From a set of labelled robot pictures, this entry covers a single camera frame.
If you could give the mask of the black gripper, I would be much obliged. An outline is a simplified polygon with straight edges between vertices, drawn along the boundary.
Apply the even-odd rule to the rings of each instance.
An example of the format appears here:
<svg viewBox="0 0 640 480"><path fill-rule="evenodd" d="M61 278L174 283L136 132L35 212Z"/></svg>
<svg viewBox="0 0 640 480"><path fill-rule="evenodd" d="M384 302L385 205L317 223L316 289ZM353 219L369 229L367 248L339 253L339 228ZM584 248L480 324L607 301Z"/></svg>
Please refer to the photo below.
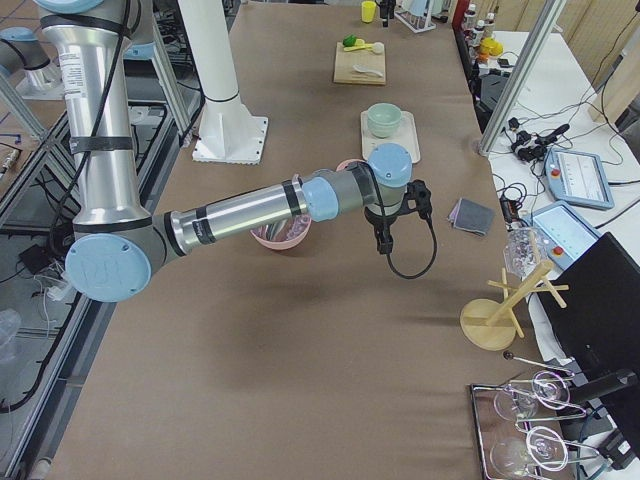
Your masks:
<svg viewBox="0 0 640 480"><path fill-rule="evenodd" d="M385 215L374 213L368 207L364 209L365 219L372 225L374 237L377 241L378 253L391 252L393 250L393 237L391 234L391 226L395 222L394 215Z"/></svg>

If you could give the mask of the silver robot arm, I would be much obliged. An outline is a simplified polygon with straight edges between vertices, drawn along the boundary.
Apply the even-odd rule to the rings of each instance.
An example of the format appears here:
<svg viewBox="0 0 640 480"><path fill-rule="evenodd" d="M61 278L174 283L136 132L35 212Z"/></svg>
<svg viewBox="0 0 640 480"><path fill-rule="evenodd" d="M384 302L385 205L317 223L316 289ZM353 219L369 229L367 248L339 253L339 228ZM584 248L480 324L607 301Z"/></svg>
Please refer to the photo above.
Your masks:
<svg viewBox="0 0 640 480"><path fill-rule="evenodd" d="M396 214L412 174L393 143L340 171L320 170L186 212L141 204L123 56L153 15L147 1L42 1L40 22L60 60L81 209L65 270L100 302L141 292L152 275L194 248L301 215L325 221L363 209Z"/></svg>

